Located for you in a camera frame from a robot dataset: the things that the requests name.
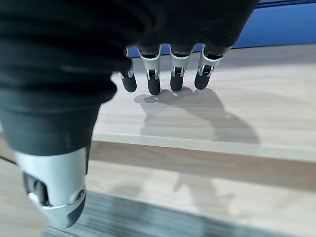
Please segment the blue wall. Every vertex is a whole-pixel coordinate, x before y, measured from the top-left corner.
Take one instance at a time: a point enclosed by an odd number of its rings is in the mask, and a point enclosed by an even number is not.
[[[233,48],[298,43],[316,43],[316,3],[255,9]],[[201,44],[197,44],[194,51],[200,50]],[[167,45],[162,47],[161,53],[169,54]],[[129,54],[139,56],[136,47],[130,47]]]

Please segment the robotic hand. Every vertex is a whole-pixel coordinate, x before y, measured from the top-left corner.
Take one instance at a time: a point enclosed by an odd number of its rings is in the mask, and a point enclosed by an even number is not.
[[[258,0],[0,0],[0,120],[34,205],[59,228],[80,217],[99,107],[120,72],[136,89],[126,47],[137,45],[149,91],[160,91],[162,43],[171,88],[203,43],[195,85],[207,86]]]

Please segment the silver thumb segment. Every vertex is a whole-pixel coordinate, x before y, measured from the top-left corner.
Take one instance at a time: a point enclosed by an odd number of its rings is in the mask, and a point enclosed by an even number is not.
[[[15,156],[33,204],[52,226],[72,226],[82,213],[86,197],[86,148],[55,156],[20,152]]]

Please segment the black fingertip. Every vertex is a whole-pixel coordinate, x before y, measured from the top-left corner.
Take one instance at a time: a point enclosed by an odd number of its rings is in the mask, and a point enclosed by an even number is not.
[[[181,90],[183,85],[183,77],[179,74],[176,74],[175,77],[171,76],[170,86],[173,91]]]
[[[152,95],[158,95],[160,93],[160,80],[151,78],[147,80],[148,82],[148,90]]]
[[[196,86],[197,89],[203,90],[207,87],[207,84],[209,82],[209,77],[207,77],[207,74],[202,74],[200,76],[197,72],[196,79],[194,81],[194,85]]]
[[[131,78],[129,77],[122,78],[122,82],[123,82],[125,90],[127,90],[128,92],[134,92],[137,88],[135,75],[133,75]]]
[[[79,219],[79,217],[81,216],[83,208],[84,208],[84,204],[85,204],[85,198],[86,196],[84,197],[80,205],[75,210],[73,210],[71,213],[68,214],[68,223],[66,225],[66,228],[74,225]]]

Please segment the gray carpet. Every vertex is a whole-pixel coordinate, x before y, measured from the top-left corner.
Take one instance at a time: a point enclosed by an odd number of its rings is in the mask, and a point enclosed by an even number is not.
[[[44,237],[288,237],[164,207],[88,192],[78,222]]]

